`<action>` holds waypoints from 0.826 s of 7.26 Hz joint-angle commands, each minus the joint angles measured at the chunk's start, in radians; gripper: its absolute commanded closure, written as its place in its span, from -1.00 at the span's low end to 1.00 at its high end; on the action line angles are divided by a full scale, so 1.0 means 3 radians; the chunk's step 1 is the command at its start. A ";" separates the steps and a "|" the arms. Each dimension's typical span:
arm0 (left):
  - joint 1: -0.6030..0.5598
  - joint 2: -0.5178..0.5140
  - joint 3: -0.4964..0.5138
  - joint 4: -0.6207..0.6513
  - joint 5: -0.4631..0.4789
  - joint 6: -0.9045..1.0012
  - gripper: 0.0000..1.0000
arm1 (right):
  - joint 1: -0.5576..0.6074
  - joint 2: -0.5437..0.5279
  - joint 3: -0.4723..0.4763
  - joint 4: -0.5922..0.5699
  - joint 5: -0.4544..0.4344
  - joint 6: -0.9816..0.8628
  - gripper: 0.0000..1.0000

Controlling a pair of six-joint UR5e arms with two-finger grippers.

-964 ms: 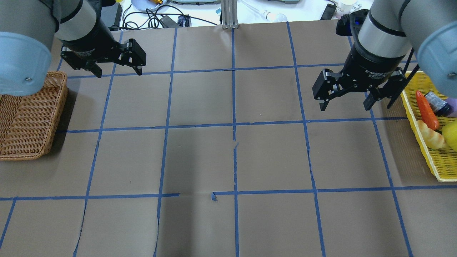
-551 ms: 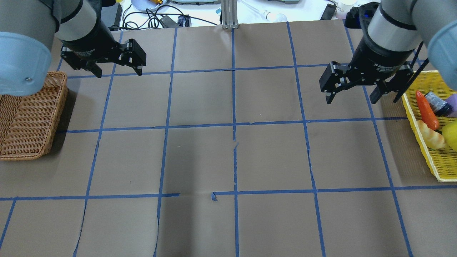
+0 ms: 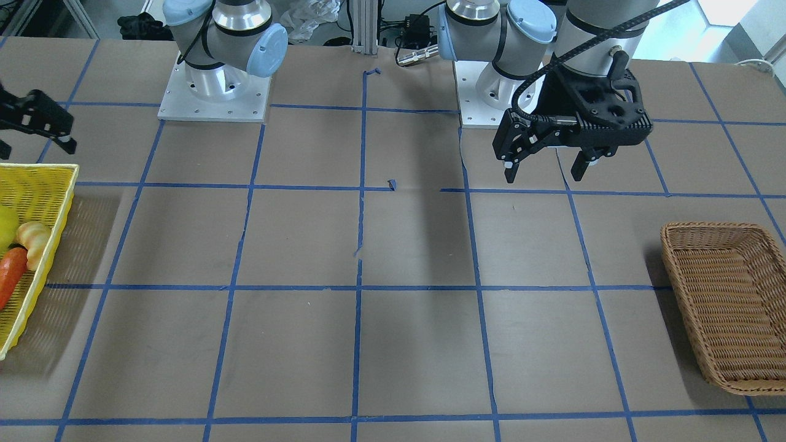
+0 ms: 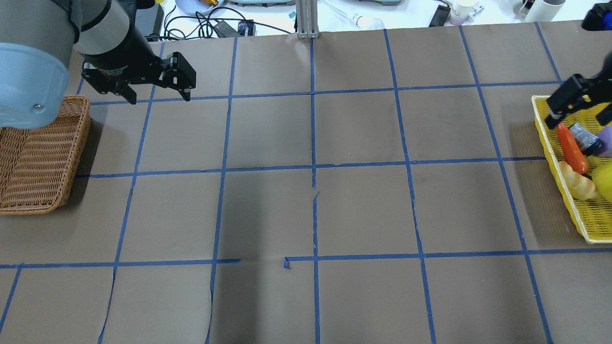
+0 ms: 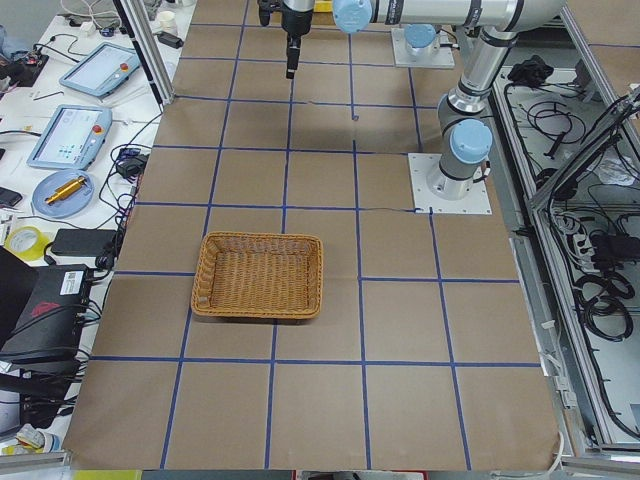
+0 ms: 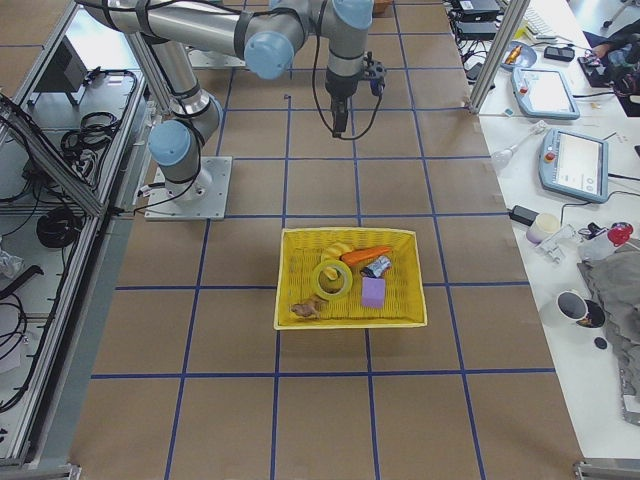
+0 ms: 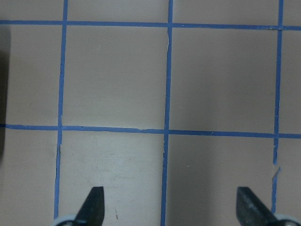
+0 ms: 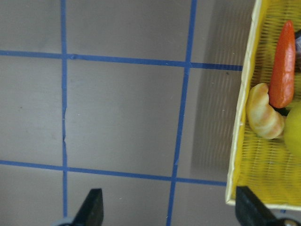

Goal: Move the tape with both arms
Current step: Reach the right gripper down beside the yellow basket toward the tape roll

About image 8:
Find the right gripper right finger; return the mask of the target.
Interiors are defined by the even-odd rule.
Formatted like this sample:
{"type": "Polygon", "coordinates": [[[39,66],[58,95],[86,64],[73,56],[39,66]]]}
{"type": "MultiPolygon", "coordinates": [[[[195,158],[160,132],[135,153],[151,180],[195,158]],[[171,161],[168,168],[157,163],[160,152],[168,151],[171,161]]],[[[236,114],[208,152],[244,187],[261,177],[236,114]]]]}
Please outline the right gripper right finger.
{"type": "Polygon", "coordinates": [[[241,226],[281,226],[282,220],[247,186],[236,187],[236,218],[241,226]]]}

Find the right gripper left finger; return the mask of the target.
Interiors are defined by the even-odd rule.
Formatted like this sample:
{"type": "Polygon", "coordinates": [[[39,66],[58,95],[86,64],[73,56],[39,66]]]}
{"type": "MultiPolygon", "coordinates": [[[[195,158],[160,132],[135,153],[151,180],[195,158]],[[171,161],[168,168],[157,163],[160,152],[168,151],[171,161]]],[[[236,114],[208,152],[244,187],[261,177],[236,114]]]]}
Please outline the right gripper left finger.
{"type": "Polygon", "coordinates": [[[73,226],[101,226],[104,219],[101,188],[91,189],[73,219],[73,226]]]}

